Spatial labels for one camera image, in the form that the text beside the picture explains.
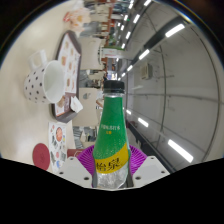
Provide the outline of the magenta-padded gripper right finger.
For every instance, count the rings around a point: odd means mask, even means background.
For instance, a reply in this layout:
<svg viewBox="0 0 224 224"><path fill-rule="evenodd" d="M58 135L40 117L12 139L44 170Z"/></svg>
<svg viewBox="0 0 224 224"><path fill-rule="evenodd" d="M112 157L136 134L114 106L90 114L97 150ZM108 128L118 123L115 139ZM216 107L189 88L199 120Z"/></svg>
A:
<svg viewBox="0 0 224 224"><path fill-rule="evenodd" d="M156 156L147 156L134 146L130 150L129 172L134 188L143 187L170 174Z"/></svg>

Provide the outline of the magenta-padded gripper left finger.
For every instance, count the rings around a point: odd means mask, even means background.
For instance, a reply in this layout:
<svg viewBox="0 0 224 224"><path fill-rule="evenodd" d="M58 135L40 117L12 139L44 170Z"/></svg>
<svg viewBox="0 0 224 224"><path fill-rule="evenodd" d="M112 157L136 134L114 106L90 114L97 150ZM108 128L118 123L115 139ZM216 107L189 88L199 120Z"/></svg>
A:
<svg viewBox="0 0 224 224"><path fill-rule="evenodd" d="M93 149L94 146L89 146L86 149L69 149L67 159L58 170L57 175L84 188L95 187L97 180L92 155Z"/></svg>

